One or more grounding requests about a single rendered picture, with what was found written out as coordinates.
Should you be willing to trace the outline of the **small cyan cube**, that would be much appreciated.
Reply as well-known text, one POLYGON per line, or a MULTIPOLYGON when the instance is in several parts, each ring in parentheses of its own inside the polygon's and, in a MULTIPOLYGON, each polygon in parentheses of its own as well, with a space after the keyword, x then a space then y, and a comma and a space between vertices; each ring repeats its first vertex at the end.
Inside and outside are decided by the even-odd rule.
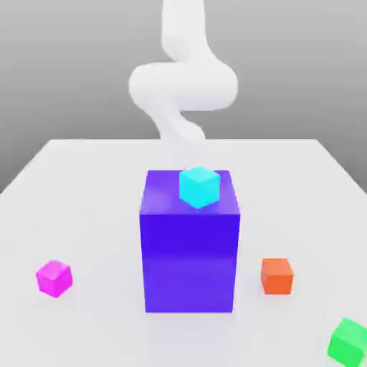
POLYGON ((200 209, 219 200, 220 183, 221 176, 204 167, 182 171, 178 175, 179 198, 200 209))

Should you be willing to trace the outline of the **small orange cube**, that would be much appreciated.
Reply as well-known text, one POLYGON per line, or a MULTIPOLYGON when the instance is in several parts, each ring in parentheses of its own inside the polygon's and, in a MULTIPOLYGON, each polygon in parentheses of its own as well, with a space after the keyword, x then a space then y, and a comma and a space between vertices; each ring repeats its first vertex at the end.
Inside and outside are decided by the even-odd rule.
POLYGON ((286 258, 264 258, 261 282, 266 295, 289 295, 294 272, 286 258))

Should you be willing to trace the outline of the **small magenta cube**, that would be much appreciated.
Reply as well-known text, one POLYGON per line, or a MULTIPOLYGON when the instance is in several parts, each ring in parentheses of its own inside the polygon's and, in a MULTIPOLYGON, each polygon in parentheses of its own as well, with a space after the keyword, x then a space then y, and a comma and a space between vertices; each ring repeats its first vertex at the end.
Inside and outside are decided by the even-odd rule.
POLYGON ((71 267, 58 260, 51 260, 36 272, 38 288, 41 292, 58 298, 72 284, 71 267))

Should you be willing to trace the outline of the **small green cube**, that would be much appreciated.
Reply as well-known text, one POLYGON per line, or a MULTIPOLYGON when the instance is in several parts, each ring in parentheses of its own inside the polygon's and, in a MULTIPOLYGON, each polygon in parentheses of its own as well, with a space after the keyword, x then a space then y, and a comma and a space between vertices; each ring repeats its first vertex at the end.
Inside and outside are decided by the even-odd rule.
POLYGON ((343 318, 333 331, 328 356, 345 367, 360 367, 367 355, 367 327, 343 318))

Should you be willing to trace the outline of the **large purple box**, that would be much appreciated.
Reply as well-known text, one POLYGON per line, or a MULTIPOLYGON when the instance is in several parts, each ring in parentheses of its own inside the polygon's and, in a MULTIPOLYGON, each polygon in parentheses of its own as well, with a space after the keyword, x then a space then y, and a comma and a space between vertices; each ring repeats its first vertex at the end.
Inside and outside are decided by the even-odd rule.
POLYGON ((220 197, 195 209, 178 196, 178 171, 149 170, 140 205, 140 243, 148 313, 230 313, 240 210, 228 171, 220 197))

